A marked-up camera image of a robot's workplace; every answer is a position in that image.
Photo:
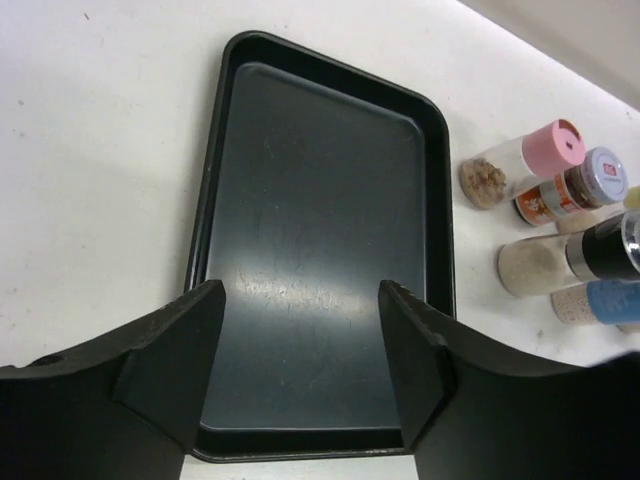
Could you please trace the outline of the black silver cap shaker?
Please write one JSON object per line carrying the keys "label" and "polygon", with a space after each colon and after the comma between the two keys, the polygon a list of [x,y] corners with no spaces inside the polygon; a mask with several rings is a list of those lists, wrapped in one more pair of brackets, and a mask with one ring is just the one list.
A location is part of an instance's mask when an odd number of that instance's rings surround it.
{"label": "black silver cap shaker", "polygon": [[586,230],[525,238],[496,259],[503,287],[516,297],[551,294],[594,281],[639,280],[639,212],[628,210]]}

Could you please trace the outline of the white lid orange label jar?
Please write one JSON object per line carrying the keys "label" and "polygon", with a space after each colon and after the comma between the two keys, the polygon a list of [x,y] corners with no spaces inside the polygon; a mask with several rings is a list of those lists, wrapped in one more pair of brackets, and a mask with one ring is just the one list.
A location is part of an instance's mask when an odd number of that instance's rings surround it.
{"label": "white lid orange label jar", "polygon": [[542,226],[622,202],[629,190],[626,169],[606,147],[586,153],[585,160],[513,200],[519,216]]}

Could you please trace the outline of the pink cap spice bottle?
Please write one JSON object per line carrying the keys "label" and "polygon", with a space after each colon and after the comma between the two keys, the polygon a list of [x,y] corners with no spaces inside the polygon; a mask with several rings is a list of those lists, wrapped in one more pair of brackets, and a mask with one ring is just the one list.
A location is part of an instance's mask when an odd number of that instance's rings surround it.
{"label": "pink cap spice bottle", "polygon": [[580,165],[585,155],[579,130],[558,119],[463,161],[459,182],[475,207],[490,210]]}

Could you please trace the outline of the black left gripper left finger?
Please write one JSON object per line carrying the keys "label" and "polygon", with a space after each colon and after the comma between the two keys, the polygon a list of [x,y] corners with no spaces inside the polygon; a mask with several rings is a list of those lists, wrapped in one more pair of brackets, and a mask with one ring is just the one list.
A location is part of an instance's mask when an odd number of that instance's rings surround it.
{"label": "black left gripper left finger", "polygon": [[225,303],[209,280],[94,339],[2,367],[2,478],[179,478]]}

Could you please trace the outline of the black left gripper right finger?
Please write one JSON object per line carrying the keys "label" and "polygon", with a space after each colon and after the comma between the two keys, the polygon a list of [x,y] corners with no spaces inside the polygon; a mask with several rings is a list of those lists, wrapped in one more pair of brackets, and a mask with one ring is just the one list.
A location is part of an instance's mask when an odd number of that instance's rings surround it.
{"label": "black left gripper right finger", "polygon": [[495,341],[385,280],[379,313],[422,479],[635,479],[639,356],[590,367]]}

